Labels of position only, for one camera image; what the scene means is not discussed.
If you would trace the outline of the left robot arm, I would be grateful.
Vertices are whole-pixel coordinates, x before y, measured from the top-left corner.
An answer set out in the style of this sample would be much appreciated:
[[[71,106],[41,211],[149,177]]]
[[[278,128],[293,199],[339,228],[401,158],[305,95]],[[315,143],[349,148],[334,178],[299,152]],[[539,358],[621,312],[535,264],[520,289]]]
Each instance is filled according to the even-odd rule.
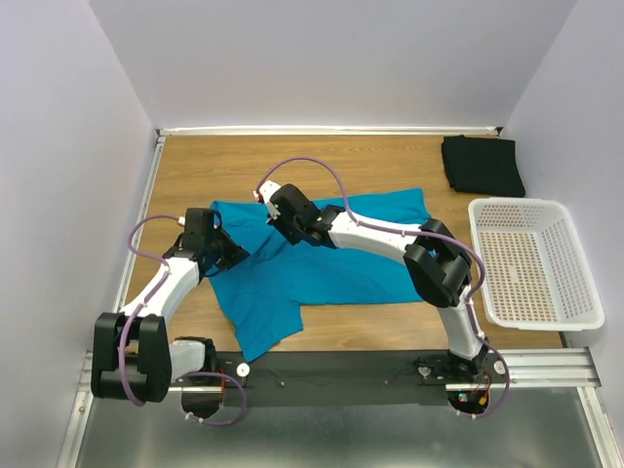
[[[184,299],[210,272],[230,270],[248,257],[223,227],[220,212],[190,208],[177,216],[181,231],[162,254],[159,268],[136,297],[95,322],[91,390],[101,399],[136,406],[164,400],[171,384],[187,377],[196,385],[218,376],[213,341],[169,340],[167,326]]]

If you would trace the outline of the blue t shirt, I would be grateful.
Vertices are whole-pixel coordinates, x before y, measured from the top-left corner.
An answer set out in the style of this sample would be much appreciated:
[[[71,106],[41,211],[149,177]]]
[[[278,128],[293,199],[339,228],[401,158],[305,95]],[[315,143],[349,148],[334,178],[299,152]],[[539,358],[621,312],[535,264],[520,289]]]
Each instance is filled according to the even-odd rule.
[[[211,279],[246,360],[302,331],[303,305],[418,302],[404,264],[356,250],[291,245],[260,204],[215,201],[224,230],[249,257]]]

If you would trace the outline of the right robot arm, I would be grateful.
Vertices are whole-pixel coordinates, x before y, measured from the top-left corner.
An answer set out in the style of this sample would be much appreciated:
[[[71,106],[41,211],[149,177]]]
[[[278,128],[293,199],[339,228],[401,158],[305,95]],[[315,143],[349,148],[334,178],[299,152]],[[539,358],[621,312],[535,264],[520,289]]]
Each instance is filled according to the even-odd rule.
[[[267,223],[292,245],[357,250],[403,264],[417,295],[438,310],[450,374],[468,382],[482,373],[488,349],[471,298],[472,260],[441,221],[398,224],[354,214],[346,206],[320,209],[296,186],[271,180],[255,197],[268,211]]]

